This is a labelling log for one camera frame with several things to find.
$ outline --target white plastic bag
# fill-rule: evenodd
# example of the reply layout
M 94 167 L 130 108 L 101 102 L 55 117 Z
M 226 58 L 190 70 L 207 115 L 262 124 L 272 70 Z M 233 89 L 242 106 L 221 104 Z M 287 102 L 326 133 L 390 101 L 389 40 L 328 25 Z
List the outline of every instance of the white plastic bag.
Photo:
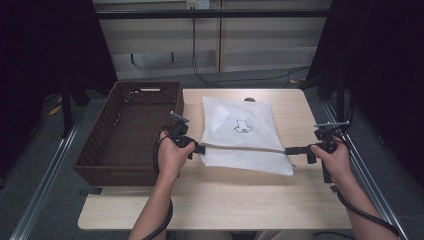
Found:
M 205 131 L 201 155 L 205 166 L 293 175 L 281 145 L 269 103 L 203 97 Z

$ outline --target printed logo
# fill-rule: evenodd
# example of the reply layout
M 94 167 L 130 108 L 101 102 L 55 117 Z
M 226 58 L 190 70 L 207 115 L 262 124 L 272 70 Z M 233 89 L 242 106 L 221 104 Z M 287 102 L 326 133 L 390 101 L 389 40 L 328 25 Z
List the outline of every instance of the printed logo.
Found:
M 246 120 L 237 120 L 237 127 L 234 128 L 239 133 L 248 133 L 252 131 L 252 127 L 247 125 Z

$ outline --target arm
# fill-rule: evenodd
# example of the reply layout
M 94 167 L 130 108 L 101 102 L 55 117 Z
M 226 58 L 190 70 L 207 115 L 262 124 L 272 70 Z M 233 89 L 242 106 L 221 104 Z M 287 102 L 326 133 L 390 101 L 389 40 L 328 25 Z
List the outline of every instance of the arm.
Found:
M 166 137 L 162 132 L 160 138 Z M 152 194 L 149 197 L 143 211 L 140 213 L 129 239 L 144 239 L 155 231 L 165 220 L 172 188 L 177 180 L 182 166 L 187 161 L 187 156 L 194 150 L 194 143 L 185 148 L 179 148 L 171 139 L 165 138 L 159 148 L 159 176 Z M 165 239 L 166 231 L 163 231 L 156 239 Z
M 350 168 L 349 151 L 344 144 L 338 144 L 337 151 L 332 154 L 328 154 L 315 145 L 311 147 L 311 150 L 324 161 L 331 174 L 331 179 L 346 201 L 364 212 L 381 218 L 377 209 L 356 181 Z M 347 214 L 357 239 L 398 239 L 390 230 L 357 215 L 349 209 L 347 209 Z

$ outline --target human hand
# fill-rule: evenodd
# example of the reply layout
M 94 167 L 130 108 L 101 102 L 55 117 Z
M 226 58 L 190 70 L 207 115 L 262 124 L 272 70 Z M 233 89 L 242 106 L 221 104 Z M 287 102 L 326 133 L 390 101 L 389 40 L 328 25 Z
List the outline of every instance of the human hand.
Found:
M 159 177 L 175 181 L 180 169 L 187 161 L 187 156 L 194 151 L 194 143 L 191 142 L 185 148 L 180 148 L 167 137 L 168 132 L 162 131 L 160 139 L 163 139 L 158 153 Z
M 339 185 L 346 180 L 354 178 L 354 176 L 350 167 L 348 148 L 339 138 L 334 137 L 334 141 L 337 142 L 337 150 L 332 154 L 327 153 L 316 145 L 312 145 L 311 150 L 318 158 L 322 159 L 331 174 L 332 181 Z

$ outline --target brown wicker basket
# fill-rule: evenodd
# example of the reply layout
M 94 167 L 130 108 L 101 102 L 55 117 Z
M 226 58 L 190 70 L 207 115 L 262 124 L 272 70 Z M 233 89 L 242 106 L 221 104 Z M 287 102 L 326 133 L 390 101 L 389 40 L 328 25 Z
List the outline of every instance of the brown wicker basket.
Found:
M 179 82 L 116 82 L 74 170 L 90 186 L 153 186 L 156 133 L 183 110 Z

